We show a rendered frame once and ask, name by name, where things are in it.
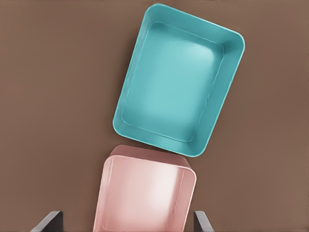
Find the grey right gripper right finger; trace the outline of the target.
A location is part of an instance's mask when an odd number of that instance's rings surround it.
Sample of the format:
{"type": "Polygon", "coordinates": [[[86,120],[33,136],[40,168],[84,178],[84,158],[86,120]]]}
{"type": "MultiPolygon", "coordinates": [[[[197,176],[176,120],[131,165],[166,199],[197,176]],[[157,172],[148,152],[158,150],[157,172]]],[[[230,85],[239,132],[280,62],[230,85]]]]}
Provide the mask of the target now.
{"type": "Polygon", "coordinates": [[[211,223],[204,211],[194,212],[194,232],[213,232],[211,223]]]}

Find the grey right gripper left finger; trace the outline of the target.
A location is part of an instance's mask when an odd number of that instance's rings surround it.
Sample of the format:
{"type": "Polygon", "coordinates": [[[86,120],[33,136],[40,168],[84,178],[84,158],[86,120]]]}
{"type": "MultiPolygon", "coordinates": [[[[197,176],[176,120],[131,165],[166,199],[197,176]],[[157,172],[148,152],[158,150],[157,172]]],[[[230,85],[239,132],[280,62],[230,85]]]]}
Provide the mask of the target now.
{"type": "Polygon", "coordinates": [[[63,232],[63,212],[50,212],[36,227],[30,232],[63,232]]]}

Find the pink rectangular tray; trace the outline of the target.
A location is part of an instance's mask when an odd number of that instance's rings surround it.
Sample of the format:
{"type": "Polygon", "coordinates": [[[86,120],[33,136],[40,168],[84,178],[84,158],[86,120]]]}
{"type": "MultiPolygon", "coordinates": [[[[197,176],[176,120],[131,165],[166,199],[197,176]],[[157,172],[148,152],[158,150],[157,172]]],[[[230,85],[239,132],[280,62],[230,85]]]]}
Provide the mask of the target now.
{"type": "Polygon", "coordinates": [[[183,232],[197,176],[185,157],[117,145],[103,165],[94,232],[183,232]]]}

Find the teal rectangular tray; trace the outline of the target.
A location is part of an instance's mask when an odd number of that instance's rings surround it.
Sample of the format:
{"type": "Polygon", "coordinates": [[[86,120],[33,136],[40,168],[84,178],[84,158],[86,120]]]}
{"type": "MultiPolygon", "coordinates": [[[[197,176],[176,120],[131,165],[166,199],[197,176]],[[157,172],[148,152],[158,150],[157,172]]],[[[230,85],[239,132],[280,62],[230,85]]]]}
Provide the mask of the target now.
{"type": "Polygon", "coordinates": [[[145,12],[112,125],[121,136],[198,157],[245,50],[243,36],[173,7],[145,12]]]}

